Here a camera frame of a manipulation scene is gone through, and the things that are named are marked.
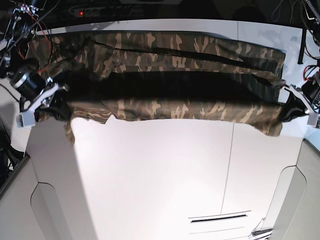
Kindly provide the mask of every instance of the garment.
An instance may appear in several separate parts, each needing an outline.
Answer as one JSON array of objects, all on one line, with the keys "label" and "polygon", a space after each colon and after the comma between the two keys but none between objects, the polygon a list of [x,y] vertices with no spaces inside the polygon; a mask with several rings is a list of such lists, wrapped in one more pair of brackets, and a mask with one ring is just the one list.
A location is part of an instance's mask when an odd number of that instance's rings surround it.
[{"label": "garment", "polygon": [[[70,71],[71,119],[221,120],[280,134],[279,50],[195,32],[77,32],[52,40],[48,74]],[[29,57],[48,61],[48,43],[34,40]],[[87,75],[73,76],[78,70]],[[73,142],[71,121],[66,134]]]}]

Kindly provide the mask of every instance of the camouflage fabric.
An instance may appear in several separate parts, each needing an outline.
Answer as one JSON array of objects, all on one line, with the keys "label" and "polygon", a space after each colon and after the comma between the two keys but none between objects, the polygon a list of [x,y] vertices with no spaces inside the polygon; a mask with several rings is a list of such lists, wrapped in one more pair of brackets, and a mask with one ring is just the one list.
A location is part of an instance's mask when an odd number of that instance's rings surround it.
[{"label": "camouflage fabric", "polygon": [[[77,65],[92,72],[98,81],[108,81],[111,73],[223,73],[261,98],[261,102],[255,103],[162,98],[101,102],[72,100],[68,103],[73,111],[72,118],[83,117],[101,123],[105,123],[110,115],[126,121],[220,120],[250,124],[269,136],[280,134],[282,124],[278,115],[282,107],[274,103],[284,84],[281,75],[285,54],[279,50],[194,32],[77,32],[57,35],[52,40],[55,51],[48,71],[42,73],[44,77],[54,77],[64,70],[74,71]],[[31,44],[29,56],[43,64],[48,62],[47,41],[41,38]],[[219,56],[234,64],[201,59],[194,54]],[[74,141],[70,122],[66,124],[66,135]]]}]

